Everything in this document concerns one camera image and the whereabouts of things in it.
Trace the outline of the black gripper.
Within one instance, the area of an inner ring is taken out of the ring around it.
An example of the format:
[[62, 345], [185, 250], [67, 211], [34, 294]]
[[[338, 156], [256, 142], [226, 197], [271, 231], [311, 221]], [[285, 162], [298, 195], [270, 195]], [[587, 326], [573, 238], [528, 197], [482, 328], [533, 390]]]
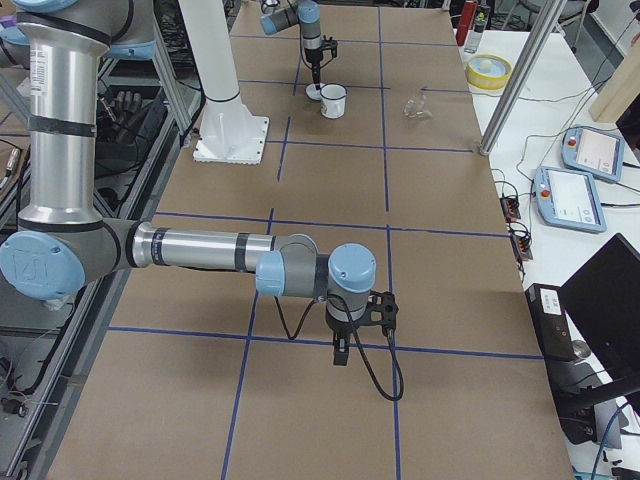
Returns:
[[333, 365], [346, 366], [349, 359], [349, 348], [353, 327], [349, 322], [328, 319], [327, 325], [333, 333]]
[[321, 48], [309, 49], [304, 48], [304, 57], [308, 64], [308, 68], [311, 71], [314, 89], [319, 91], [321, 89], [321, 62], [323, 60], [323, 52]]

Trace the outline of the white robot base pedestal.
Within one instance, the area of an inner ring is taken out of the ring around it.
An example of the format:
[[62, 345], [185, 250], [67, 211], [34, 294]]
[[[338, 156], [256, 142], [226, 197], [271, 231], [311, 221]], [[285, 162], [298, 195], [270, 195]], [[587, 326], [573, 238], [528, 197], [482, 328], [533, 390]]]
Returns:
[[257, 165], [269, 119], [255, 116], [241, 98], [221, 1], [179, 3], [205, 97], [194, 159]]

